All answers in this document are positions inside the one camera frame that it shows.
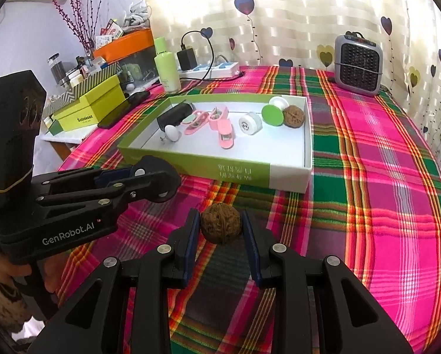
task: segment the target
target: sleeve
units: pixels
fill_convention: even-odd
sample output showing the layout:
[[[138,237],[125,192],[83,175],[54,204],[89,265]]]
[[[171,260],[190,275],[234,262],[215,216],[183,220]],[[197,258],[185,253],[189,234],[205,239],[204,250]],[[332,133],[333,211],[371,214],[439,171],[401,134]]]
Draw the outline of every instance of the sleeve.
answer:
[[[0,283],[0,325],[11,333],[19,333],[25,322],[31,318],[21,294]]]

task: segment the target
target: black cylinder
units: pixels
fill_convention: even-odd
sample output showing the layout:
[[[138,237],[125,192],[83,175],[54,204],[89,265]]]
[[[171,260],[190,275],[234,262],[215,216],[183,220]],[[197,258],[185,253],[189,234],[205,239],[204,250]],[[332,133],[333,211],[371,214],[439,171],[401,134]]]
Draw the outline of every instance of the black cylinder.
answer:
[[[181,102],[157,118],[158,126],[163,132],[166,125],[178,126],[186,117],[193,114],[193,110],[192,104]]]

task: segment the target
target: white wall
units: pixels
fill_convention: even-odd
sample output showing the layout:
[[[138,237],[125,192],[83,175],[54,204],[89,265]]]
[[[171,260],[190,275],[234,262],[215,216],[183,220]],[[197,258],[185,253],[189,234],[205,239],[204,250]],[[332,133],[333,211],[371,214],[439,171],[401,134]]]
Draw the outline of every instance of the white wall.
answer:
[[[103,0],[100,10],[101,26],[109,18],[124,17],[131,3],[140,0]],[[65,7],[71,12],[70,3]],[[6,3],[4,19],[0,24],[0,77],[21,70],[34,72],[48,95],[56,93],[55,80],[47,59],[60,53],[62,60],[74,62],[84,55],[83,47],[67,27],[52,4]]]

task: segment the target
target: heart-patterned curtain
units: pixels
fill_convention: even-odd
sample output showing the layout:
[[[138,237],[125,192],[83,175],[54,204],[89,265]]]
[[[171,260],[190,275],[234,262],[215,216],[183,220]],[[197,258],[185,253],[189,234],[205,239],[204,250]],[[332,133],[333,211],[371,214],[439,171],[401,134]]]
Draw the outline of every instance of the heart-patterned curtain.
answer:
[[[441,167],[441,12],[432,0],[146,0],[154,36],[173,51],[201,30],[244,65],[334,68],[335,38],[360,32],[384,53],[382,84],[414,120]],[[210,60],[201,36],[186,37]]]

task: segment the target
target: plaid tablecloth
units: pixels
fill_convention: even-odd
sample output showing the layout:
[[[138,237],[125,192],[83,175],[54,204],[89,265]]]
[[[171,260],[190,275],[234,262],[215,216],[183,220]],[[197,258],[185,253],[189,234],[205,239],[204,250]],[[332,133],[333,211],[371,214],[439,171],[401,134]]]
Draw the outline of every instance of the plaid tablecloth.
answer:
[[[223,201],[252,209],[302,255],[340,257],[421,353],[441,328],[441,174],[420,133],[385,93],[366,98],[341,90],[323,71],[244,70],[237,81],[204,83],[191,93],[307,96],[314,133],[307,193],[183,177],[170,204],[134,203],[116,233],[75,249],[59,296],[68,297],[105,257],[133,259],[164,243],[191,207]],[[124,166],[118,143],[156,105],[94,132],[62,169]],[[273,307],[274,291],[258,290],[250,277],[242,240],[215,246],[201,237],[189,287],[169,292],[173,352],[268,353]]]

